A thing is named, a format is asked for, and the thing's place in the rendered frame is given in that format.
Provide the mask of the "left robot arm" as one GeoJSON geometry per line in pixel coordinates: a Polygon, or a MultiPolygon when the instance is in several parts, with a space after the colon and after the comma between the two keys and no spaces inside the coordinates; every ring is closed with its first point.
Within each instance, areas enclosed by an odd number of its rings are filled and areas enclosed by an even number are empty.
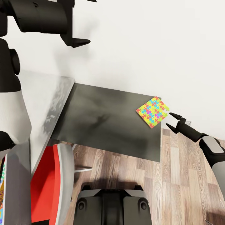
{"type": "MultiPolygon", "coordinates": [[[[88,0],[97,2],[96,0],[88,0]]],[[[13,16],[21,32],[60,34],[73,48],[90,43],[73,38],[75,0],[0,0],[0,37],[8,33],[8,17],[13,16]]],[[[32,125],[21,90],[20,59],[0,38],[0,161],[30,136],[32,125]]]]}

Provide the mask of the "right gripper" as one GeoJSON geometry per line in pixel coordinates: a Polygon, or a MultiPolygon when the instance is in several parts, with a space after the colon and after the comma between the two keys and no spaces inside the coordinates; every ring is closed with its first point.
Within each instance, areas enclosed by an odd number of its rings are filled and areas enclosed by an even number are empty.
{"type": "Polygon", "coordinates": [[[170,124],[166,123],[166,125],[176,134],[178,132],[180,132],[181,134],[188,137],[195,130],[194,128],[190,127],[189,125],[187,125],[185,123],[186,119],[183,118],[181,115],[177,115],[172,112],[170,112],[169,114],[172,115],[173,117],[175,117],[177,120],[180,120],[180,121],[178,121],[176,128],[171,126],[170,124]]]}

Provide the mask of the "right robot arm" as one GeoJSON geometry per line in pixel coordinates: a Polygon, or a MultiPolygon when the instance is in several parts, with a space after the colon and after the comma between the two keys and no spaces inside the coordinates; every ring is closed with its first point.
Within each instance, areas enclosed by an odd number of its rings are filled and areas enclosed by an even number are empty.
{"type": "Polygon", "coordinates": [[[176,134],[181,134],[188,137],[193,142],[199,141],[199,146],[202,149],[216,180],[219,184],[223,198],[225,200],[225,149],[220,145],[215,137],[209,136],[205,133],[200,133],[191,127],[190,121],[186,121],[181,115],[169,113],[175,117],[178,121],[176,128],[166,123],[166,125],[176,134]]]}

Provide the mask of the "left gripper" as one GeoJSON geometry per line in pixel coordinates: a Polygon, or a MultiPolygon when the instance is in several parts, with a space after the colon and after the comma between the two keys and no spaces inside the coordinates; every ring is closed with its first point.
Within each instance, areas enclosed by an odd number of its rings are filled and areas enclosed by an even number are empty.
{"type": "MultiPolygon", "coordinates": [[[[88,39],[73,38],[73,8],[75,0],[32,0],[41,25],[41,33],[60,34],[67,46],[73,48],[90,43],[88,39]]],[[[88,0],[97,2],[96,0],[88,0]]]]}

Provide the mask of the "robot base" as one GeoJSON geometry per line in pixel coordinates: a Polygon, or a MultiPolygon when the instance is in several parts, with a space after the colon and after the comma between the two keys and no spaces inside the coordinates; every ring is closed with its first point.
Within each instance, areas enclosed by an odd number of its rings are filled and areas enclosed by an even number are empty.
{"type": "Polygon", "coordinates": [[[147,194],[141,185],[134,190],[84,186],[78,194],[73,225],[152,225],[147,194]]]}

